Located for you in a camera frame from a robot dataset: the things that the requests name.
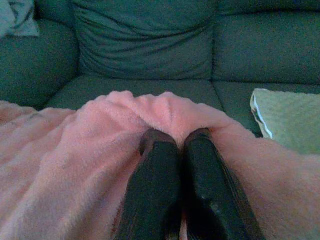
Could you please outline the pink fluffy pillow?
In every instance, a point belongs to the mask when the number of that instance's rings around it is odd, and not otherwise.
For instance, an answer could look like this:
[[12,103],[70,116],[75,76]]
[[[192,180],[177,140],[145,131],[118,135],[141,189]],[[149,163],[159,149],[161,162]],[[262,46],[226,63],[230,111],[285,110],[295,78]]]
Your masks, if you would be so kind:
[[0,101],[0,240],[114,240],[144,133],[179,154],[181,225],[186,138],[208,129],[239,180],[265,240],[320,240],[320,155],[254,136],[224,112],[171,92],[113,91],[79,110]]

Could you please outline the light green cushion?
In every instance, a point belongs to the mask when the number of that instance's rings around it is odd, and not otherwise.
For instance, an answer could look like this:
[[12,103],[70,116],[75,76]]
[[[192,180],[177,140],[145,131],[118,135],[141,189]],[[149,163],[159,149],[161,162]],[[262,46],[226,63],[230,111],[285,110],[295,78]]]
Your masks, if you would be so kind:
[[264,138],[305,155],[320,155],[320,93],[255,88],[250,108]]

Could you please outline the grey cloth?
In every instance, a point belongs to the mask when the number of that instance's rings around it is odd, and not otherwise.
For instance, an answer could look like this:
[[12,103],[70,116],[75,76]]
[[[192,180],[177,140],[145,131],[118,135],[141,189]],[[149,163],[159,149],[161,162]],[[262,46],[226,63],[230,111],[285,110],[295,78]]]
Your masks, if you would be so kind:
[[6,36],[40,36],[35,0],[0,0],[0,39]]

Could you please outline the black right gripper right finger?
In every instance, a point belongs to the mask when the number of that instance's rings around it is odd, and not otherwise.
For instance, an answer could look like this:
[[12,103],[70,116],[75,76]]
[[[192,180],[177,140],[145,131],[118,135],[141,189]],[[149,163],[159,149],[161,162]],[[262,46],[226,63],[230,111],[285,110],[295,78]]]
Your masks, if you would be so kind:
[[207,128],[184,141],[181,181],[188,240],[266,240],[241,183]]

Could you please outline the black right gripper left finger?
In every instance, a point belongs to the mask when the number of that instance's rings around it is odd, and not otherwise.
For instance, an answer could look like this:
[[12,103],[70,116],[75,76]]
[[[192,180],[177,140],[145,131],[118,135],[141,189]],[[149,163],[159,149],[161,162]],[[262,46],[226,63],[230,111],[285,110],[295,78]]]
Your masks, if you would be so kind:
[[179,240],[180,156],[175,140],[150,128],[139,144],[141,160],[127,184],[114,240]]

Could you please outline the dark green sofa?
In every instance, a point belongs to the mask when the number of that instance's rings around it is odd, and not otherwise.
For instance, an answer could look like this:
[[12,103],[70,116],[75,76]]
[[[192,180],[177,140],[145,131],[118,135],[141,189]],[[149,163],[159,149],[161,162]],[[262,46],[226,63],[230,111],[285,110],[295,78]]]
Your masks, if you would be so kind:
[[255,88],[320,94],[320,0],[31,0],[38,36],[0,38],[0,100],[79,109],[169,91],[261,136]]

